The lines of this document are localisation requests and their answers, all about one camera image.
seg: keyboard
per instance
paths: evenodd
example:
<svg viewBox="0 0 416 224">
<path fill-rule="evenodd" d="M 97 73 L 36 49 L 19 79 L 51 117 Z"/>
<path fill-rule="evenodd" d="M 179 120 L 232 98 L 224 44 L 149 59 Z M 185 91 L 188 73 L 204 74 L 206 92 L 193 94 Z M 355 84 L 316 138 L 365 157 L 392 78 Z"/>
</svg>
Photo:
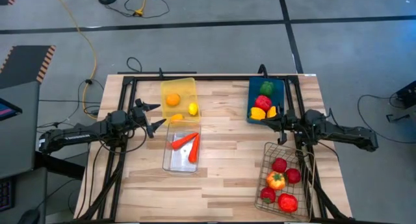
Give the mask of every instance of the keyboard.
<svg viewBox="0 0 416 224">
<path fill-rule="evenodd" d="M 13 178 L 0 179 L 0 212 L 14 206 Z"/>
</svg>

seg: teal tray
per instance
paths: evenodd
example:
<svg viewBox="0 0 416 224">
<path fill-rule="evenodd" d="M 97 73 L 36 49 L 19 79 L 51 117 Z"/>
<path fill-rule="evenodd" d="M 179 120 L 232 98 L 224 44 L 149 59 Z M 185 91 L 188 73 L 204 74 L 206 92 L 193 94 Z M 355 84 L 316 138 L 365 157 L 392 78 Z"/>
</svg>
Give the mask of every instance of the teal tray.
<svg viewBox="0 0 416 224">
<path fill-rule="evenodd" d="M 284 113 L 285 107 L 285 84 L 282 80 L 279 79 L 266 79 L 260 77 L 251 77 L 250 83 L 248 87 L 248 104 L 247 104 L 247 122 L 254 123 L 254 124 L 262 124 L 264 123 L 259 120 L 250 119 L 250 109 L 254 106 L 255 99 L 260 95 L 260 87 L 263 82 L 268 81 L 272 82 L 274 85 L 274 91 L 270 99 L 272 100 L 272 105 L 276 106 L 276 111 L 279 111 L 278 106 L 280 106 L 280 110 Z"/>
</svg>

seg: clear plastic container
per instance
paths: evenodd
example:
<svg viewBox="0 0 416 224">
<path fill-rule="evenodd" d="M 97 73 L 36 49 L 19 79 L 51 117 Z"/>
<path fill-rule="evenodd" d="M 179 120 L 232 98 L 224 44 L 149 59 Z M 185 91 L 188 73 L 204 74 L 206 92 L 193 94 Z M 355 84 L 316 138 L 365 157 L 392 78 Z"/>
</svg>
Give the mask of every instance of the clear plastic container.
<svg viewBox="0 0 416 224">
<path fill-rule="evenodd" d="M 200 148 L 198 149 L 197 161 L 195 163 L 190 163 L 188 160 L 192 144 L 196 138 L 193 138 L 178 150 L 173 150 L 171 146 L 173 141 L 179 140 L 195 132 L 201 134 L 201 125 L 197 121 L 179 120 L 169 123 L 162 165 L 162 168 L 165 171 L 193 173 L 198 170 Z"/>
</svg>

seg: yellow plastic bin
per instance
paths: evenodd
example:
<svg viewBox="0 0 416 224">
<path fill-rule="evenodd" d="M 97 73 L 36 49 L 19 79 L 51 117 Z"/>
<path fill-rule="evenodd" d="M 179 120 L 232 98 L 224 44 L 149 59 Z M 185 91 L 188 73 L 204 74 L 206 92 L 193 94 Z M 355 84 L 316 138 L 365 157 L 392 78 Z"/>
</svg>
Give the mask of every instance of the yellow plastic bin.
<svg viewBox="0 0 416 224">
<path fill-rule="evenodd" d="M 167 126 L 170 123 L 170 118 L 175 114 L 182 114 L 184 120 L 191 120 L 200 122 L 201 114 L 198 105 L 198 96 L 196 94 L 196 85 L 194 78 L 178 79 L 173 81 L 163 81 L 161 83 L 162 92 L 162 116 L 166 119 L 164 124 Z M 180 96 L 179 104 L 170 106 L 166 103 L 166 98 L 171 94 Z M 196 115 L 189 114 L 189 105 L 196 103 L 198 105 L 198 112 Z"/>
</svg>

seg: yellow bell pepper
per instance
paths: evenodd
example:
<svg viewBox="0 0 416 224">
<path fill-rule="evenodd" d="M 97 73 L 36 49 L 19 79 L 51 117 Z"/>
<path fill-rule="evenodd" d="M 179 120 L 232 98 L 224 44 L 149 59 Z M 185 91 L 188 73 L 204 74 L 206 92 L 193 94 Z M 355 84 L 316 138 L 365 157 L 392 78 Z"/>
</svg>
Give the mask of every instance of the yellow bell pepper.
<svg viewBox="0 0 416 224">
<path fill-rule="evenodd" d="M 272 171 L 268 174 L 266 182 L 273 190 L 282 190 L 285 187 L 285 177 L 282 173 Z"/>
<path fill-rule="evenodd" d="M 177 120 L 183 120 L 183 115 L 182 114 L 175 114 L 172 117 L 170 117 L 170 121 L 177 121 Z"/>
<path fill-rule="evenodd" d="M 268 118 L 271 118 L 271 117 L 274 117 L 274 116 L 276 116 L 276 107 L 275 106 L 272 106 L 272 107 L 270 107 L 270 110 L 268 110 L 268 112 L 267 112 L 267 117 Z"/>
<path fill-rule="evenodd" d="M 266 118 L 266 112 L 258 107 L 252 107 L 250 109 L 250 118 L 256 120 L 262 120 Z"/>
</svg>

